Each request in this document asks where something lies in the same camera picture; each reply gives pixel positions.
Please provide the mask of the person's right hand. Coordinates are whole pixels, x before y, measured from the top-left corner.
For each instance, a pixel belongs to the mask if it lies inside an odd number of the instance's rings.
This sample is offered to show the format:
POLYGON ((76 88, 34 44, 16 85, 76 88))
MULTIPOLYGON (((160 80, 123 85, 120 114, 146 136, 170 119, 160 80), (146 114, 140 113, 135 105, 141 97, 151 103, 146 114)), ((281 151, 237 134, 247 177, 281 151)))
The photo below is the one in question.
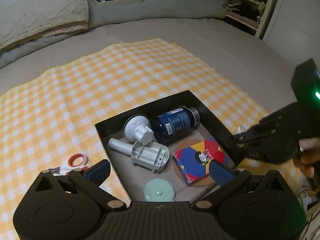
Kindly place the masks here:
POLYGON ((319 162, 319 137, 302 139, 299 141, 300 155, 292 160, 295 167, 299 168, 306 178, 313 178, 315 175, 315 163, 319 162))

